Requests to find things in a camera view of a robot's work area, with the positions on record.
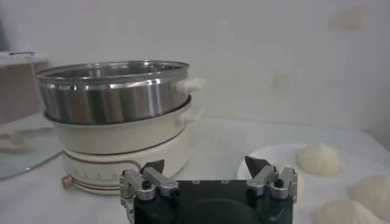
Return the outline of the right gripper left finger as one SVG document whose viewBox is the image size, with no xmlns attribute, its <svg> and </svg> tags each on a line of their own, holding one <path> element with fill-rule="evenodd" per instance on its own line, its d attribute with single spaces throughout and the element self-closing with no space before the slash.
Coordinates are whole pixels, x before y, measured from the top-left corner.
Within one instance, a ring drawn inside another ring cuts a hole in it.
<svg viewBox="0 0 390 224">
<path fill-rule="evenodd" d="M 159 192 L 162 197 L 177 198 L 179 183 L 165 177 L 162 172 L 165 167 L 163 159 L 146 163 L 139 172 L 123 170 L 119 177 L 119 193 L 122 199 L 131 200 L 135 197 L 142 201 L 153 200 Z"/>
</svg>

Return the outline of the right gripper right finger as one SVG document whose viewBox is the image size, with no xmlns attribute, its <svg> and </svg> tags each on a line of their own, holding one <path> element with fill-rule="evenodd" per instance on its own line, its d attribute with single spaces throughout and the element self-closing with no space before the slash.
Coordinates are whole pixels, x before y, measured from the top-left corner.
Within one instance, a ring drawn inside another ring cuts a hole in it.
<svg viewBox="0 0 390 224">
<path fill-rule="evenodd" d="M 293 167 L 284 167 L 279 171 L 265 159 L 245 156 L 244 162 L 251 179 L 246 185 L 256 197 L 263 196 L 266 191 L 272 198 L 285 200 L 289 197 L 297 201 L 298 173 Z"/>
</svg>

